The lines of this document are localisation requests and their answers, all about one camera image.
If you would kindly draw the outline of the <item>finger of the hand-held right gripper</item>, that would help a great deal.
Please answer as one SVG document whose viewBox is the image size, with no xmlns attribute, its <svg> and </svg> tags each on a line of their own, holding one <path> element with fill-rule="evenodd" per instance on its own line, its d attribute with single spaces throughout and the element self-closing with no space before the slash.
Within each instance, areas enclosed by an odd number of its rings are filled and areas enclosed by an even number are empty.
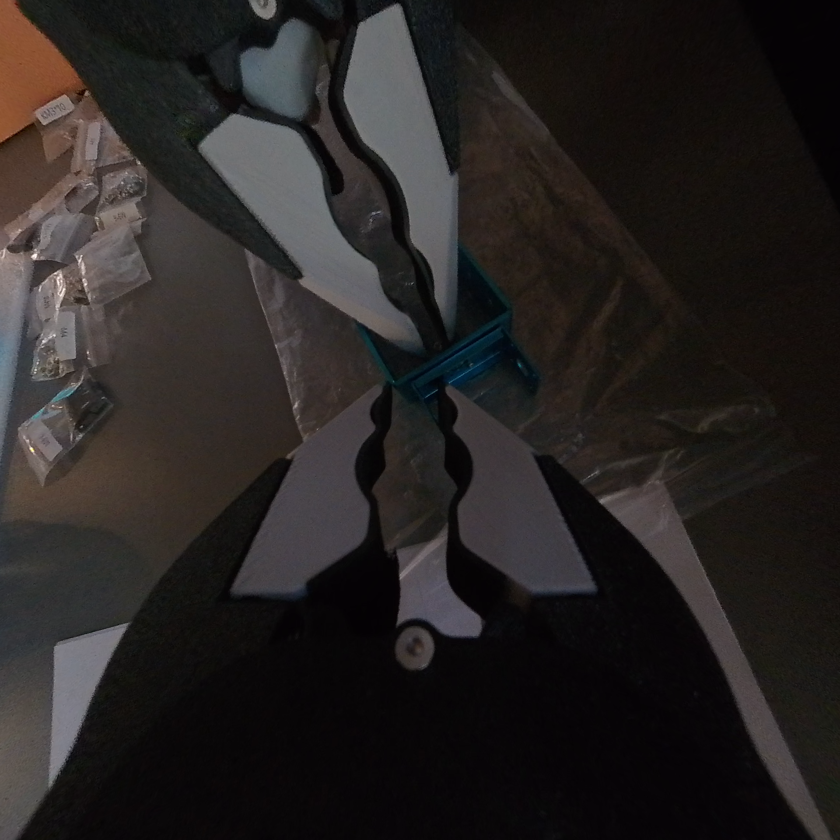
<svg viewBox="0 0 840 840">
<path fill-rule="evenodd" d="M 331 78 L 351 151 L 381 183 L 414 287 L 400 307 L 431 343 L 455 337 L 459 122 L 450 2 L 354 2 Z"/>
<path fill-rule="evenodd" d="M 389 301 L 374 262 L 336 224 L 326 171 L 296 124 L 234 113 L 197 148 L 286 251 L 301 286 L 402 350 L 424 353 L 417 326 Z"/>
</svg>

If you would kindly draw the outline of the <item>orange cardboard box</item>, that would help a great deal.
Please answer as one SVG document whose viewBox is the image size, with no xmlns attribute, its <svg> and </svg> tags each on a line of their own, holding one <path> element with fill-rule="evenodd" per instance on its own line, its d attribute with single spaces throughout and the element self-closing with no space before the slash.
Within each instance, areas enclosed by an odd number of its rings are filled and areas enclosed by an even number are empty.
<svg viewBox="0 0 840 840">
<path fill-rule="evenodd" d="M 20 12 L 1 2 L 1 141 L 29 126 L 34 112 L 83 83 L 57 48 Z"/>
</svg>

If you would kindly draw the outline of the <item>pile of small screw bags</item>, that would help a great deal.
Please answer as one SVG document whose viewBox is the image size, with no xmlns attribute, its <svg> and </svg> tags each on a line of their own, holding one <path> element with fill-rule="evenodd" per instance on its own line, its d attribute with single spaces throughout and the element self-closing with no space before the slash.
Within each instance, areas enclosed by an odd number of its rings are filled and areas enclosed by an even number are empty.
<svg viewBox="0 0 840 840">
<path fill-rule="evenodd" d="M 2 257 L 33 264 L 18 373 L 59 390 L 18 426 L 16 440 L 45 487 L 81 456 L 113 401 L 95 373 L 112 362 L 127 297 L 151 281 L 140 248 L 146 169 L 89 92 L 34 112 L 48 163 L 69 172 L 2 229 Z"/>
</svg>

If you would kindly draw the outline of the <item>large clear plastic bag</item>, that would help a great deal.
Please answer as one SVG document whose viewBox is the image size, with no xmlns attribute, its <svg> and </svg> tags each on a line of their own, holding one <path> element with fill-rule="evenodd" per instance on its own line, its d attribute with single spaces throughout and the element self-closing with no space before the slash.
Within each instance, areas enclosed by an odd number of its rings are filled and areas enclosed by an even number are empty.
<svg viewBox="0 0 840 840">
<path fill-rule="evenodd" d="M 498 64 L 458 27 L 459 232 L 512 304 L 535 393 L 501 364 L 464 391 L 594 496 L 663 481 L 679 515 L 802 462 Z M 382 381 L 356 325 L 246 252 L 304 438 Z M 394 394 L 374 487 L 385 547 L 434 538 L 455 485 L 431 413 Z"/>
</svg>

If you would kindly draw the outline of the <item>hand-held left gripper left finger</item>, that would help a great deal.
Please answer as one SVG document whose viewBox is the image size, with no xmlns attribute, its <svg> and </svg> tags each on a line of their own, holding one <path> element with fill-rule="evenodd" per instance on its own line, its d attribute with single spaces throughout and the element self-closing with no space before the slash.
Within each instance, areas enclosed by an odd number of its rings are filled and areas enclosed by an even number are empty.
<svg viewBox="0 0 840 840">
<path fill-rule="evenodd" d="M 372 387 L 296 450 L 232 597 L 301 599 L 345 562 L 386 559 L 373 487 L 385 467 L 392 396 L 389 385 Z"/>
</svg>

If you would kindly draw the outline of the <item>white instruction sheet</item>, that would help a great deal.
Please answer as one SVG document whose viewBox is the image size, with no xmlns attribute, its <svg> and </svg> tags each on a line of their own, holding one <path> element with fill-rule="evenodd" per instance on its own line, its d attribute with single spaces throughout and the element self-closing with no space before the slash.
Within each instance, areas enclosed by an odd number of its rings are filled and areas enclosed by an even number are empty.
<svg viewBox="0 0 840 840">
<path fill-rule="evenodd" d="M 784 740 L 746 655 L 681 520 L 661 482 L 622 490 L 601 504 L 654 557 L 707 636 L 723 668 L 752 742 L 786 801 L 812 838 L 830 838 L 802 772 Z M 428 620 L 453 637 L 477 637 L 478 615 L 455 595 L 444 572 L 444 528 L 434 539 L 396 553 L 399 619 Z M 128 624 L 58 642 L 54 648 L 49 783 L 67 761 L 91 699 Z"/>
</svg>

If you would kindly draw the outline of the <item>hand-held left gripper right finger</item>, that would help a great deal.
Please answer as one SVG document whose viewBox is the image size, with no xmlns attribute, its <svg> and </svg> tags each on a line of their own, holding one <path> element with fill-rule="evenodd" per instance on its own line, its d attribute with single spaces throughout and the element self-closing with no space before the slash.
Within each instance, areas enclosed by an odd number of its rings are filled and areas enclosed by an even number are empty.
<svg viewBox="0 0 840 840">
<path fill-rule="evenodd" d="M 452 386 L 469 477 L 455 504 L 466 550 L 529 594 L 594 594 L 595 581 L 533 449 Z"/>
</svg>

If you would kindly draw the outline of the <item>blue metal bracket assembly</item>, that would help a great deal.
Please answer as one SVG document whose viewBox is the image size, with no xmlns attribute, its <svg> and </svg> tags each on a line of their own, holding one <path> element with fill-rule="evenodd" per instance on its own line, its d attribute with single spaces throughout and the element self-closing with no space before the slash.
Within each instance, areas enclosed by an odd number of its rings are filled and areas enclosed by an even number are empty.
<svg viewBox="0 0 840 840">
<path fill-rule="evenodd" d="M 462 386 L 500 364 L 510 363 L 529 392 L 541 376 L 512 334 L 510 300 L 463 243 L 458 243 L 458 296 L 453 343 L 422 358 L 397 348 L 366 326 L 355 328 L 383 382 L 410 403 L 423 404 L 435 417 L 441 385 Z"/>
</svg>

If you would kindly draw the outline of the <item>white foam sheet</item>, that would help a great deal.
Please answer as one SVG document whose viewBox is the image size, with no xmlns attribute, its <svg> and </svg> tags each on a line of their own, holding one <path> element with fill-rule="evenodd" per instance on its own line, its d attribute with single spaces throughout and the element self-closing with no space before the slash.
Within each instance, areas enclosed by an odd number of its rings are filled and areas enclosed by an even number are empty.
<svg viewBox="0 0 840 840">
<path fill-rule="evenodd" d="M 24 340 L 25 312 L 34 268 L 21 255 L 5 254 L 1 268 L 1 503 L 14 456 L 15 393 Z"/>
</svg>

